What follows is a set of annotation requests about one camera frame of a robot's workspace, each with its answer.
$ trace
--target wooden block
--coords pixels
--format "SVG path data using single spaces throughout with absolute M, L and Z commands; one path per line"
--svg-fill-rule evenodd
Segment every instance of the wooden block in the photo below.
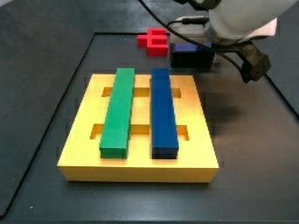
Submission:
M 101 158 L 127 158 L 133 88 L 135 69 L 119 68 L 99 144 Z
M 202 103 L 191 75 L 171 75 L 180 149 L 176 159 L 151 159 L 150 80 L 135 76 L 127 159 L 100 158 L 99 141 L 113 74 L 93 74 L 60 154 L 67 180 L 210 183 L 219 169 Z
M 174 98 L 167 68 L 152 70 L 151 81 L 152 158 L 176 159 L 179 150 Z

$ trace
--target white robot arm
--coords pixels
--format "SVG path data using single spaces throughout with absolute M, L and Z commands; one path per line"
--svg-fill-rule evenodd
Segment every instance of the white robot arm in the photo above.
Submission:
M 231 46 L 251 39 L 275 36 L 276 18 L 298 0 L 176 0 L 176 2 L 188 2 L 195 8 L 196 6 L 206 8 L 210 21 L 206 25 L 175 24 L 172 28 L 191 39 L 208 40 L 219 46 Z M 180 42 L 180 39 L 172 37 L 172 42 Z

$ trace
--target blue block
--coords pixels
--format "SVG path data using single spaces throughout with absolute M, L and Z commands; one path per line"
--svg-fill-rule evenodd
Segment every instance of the blue block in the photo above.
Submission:
M 211 43 L 203 43 L 207 47 L 211 47 Z M 206 51 L 202 47 L 196 46 L 195 44 L 190 43 L 179 43 L 172 44 L 172 51 L 175 53 L 194 53 L 198 51 Z
M 152 158 L 176 159 L 179 151 L 170 71 L 152 70 L 151 80 Z

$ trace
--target toy block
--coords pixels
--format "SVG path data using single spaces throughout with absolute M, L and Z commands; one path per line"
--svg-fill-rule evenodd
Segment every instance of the toy block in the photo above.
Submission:
M 99 144 L 101 158 L 127 158 L 133 87 L 135 69 L 119 68 Z
M 151 80 L 152 158 L 176 159 L 179 150 L 174 98 L 167 68 L 152 70 Z
M 164 28 L 148 28 L 146 35 L 136 36 L 136 43 L 139 47 L 147 48 L 147 56 L 167 56 L 168 45 Z
M 135 75 L 127 159 L 101 158 L 99 141 L 113 74 L 92 74 L 57 167 L 69 181 L 210 183 L 219 170 L 191 75 L 171 75 L 179 136 L 176 159 L 151 158 L 151 75 Z
M 154 36 L 154 35 L 163 35 L 166 36 L 166 29 L 164 28 L 148 28 L 147 29 L 147 34 Z
M 171 44 L 171 67 L 196 67 L 211 69 L 214 52 L 190 43 Z

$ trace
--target blue bar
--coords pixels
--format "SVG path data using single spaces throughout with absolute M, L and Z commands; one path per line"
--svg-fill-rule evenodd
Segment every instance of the blue bar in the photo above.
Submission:
M 176 159 L 179 151 L 170 71 L 152 70 L 151 80 L 152 159 Z

